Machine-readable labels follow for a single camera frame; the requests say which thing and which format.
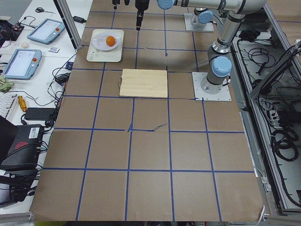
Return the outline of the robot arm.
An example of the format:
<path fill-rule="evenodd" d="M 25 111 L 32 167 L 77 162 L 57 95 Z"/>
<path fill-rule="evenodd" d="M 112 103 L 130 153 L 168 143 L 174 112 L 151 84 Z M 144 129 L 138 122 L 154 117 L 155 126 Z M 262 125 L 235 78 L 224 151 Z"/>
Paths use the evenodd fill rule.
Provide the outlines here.
<path fill-rule="evenodd" d="M 149 8 L 149 0 L 135 0 L 135 7 L 137 9 L 136 16 L 136 30 L 139 31 L 143 21 L 144 12 Z M 157 0 L 157 5 L 163 10 L 170 9 L 175 6 L 176 0 Z M 195 8 L 192 14 L 192 24 L 196 22 L 200 24 L 207 24 L 213 19 L 213 12 L 208 10 L 208 8 Z"/>
<path fill-rule="evenodd" d="M 218 38 L 208 49 L 208 54 L 229 53 L 232 41 L 245 16 L 257 12 L 266 4 L 265 0 L 158 0 L 157 5 L 167 10 L 173 6 L 216 9 L 228 11 Z"/>

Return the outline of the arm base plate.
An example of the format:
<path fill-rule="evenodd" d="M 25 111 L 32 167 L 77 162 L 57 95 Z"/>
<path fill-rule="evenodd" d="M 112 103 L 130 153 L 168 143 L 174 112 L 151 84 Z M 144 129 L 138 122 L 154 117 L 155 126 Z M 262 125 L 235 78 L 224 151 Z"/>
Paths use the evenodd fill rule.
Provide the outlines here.
<path fill-rule="evenodd" d="M 206 33 L 213 33 L 214 26 L 211 22 L 207 24 L 201 24 L 198 20 L 196 22 L 192 22 L 192 18 L 194 14 L 185 13 L 184 14 L 184 22 L 185 22 L 185 29 L 187 32 L 206 32 Z"/>
<path fill-rule="evenodd" d="M 194 95 L 197 101 L 231 101 L 227 79 L 213 85 L 207 80 L 207 72 L 192 72 Z"/>

